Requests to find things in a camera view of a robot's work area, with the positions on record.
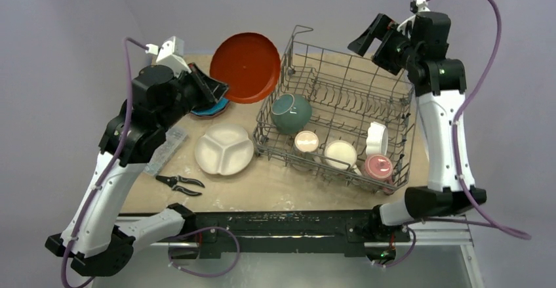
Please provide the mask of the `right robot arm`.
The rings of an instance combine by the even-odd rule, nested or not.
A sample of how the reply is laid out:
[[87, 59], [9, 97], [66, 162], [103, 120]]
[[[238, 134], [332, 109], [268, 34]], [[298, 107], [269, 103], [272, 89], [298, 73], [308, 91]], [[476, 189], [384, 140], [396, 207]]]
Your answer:
[[447, 58], [451, 20], [441, 12], [418, 12], [408, 33], [385, 14], [378, 14], [348, 49], [363, 56], [373, 40], [380, 46], [372, 56], [379, 68], [397, 75], [407, 72], [422, 117], [429, 151], [427, 186], [409, 187], [403, 199], [374, 208], [369, 234], [377, 240], [394, 226], [430, 216], [464, 213], [484, 204], [487, 192], [475, 187], [467, 158], [461, 108], [467, 89], [464, 64]]

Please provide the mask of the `pink ghost mug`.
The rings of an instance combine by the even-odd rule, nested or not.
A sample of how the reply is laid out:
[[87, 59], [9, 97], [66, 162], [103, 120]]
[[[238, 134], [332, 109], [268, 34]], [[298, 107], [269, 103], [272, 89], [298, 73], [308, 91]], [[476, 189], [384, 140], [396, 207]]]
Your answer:
[[393, 185], [393, 170], [394, 166], [390, 158], [383, 154], [372, 154], [367, 156], [362, 173], [372, 179]]

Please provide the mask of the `orange red plate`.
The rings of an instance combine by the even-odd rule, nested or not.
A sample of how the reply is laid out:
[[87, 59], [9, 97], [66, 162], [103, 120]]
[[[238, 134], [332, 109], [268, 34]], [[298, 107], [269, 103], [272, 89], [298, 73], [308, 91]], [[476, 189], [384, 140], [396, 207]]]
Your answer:
[[266, 36], [255, 32], [228, 37], [213, 54], [210, 76], [229, 85], [225, 98], [238, 104], [263, 100], [275, 88], [281, 58]]

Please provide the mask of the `green floral mug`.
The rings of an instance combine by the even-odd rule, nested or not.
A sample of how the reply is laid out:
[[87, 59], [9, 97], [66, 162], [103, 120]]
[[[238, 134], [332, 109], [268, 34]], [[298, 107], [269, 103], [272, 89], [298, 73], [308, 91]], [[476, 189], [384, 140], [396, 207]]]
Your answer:
[[344, 140], [335, 140], [327, 144], [324, 150], [324, 163], [343, 171], [352, 171], [361, 176], [357, 167], [357, 151], [355, 147]]

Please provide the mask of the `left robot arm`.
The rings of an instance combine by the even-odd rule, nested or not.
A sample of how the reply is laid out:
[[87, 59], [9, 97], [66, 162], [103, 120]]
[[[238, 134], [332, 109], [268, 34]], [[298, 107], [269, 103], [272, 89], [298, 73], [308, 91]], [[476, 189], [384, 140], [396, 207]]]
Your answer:
[[46, 248], [70, 262], [84, 277], [109, 277], [133, 254], [162, 239], [188, 241], [195, 235], [195, 215], [182, 205], [118, 226], [117, 217], [138, 176], [167, 139], [167, 131], [198, 108], [215, 105], [226, 83], [195, 64], [173, 71], [164, 65], [143, 68], [128, 81], [128, 95], [118, 116], [106, 127], [95, 172], [68, 227], [47, 238]]

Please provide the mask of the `cream dragon mug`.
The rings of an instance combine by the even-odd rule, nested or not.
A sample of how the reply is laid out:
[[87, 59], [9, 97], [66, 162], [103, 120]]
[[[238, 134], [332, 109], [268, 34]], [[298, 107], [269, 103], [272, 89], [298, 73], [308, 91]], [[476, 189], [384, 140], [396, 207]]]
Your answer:
[[292, 166], [299, 171], [310, 171], [319, 163], [317, 155], [319, 148], [319, 137], [312, 131], [301, 131], [294, 138], [293, 152], [298, 158]]

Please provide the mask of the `cream divided plate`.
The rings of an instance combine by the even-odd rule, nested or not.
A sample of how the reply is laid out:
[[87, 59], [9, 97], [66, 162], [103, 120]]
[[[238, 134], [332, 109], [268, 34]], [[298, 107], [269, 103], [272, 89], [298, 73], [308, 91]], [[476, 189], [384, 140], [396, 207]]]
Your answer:
[[200, 169], [210, 175], [235, 175], [245, 169], [254, 156], [254, 144], [244, 127], [219, 123], [209, 127], [194, 149]]

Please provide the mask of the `white scalloped teal bowl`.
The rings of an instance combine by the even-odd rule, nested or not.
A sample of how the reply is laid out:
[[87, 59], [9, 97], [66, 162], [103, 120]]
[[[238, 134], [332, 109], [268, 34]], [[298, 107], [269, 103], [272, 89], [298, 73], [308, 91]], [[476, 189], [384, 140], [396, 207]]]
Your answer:
[[271, 105], [271, 120], [281, 134], [300, 132], [311, 116], [311, 104], [301, 94], [283, 94]]

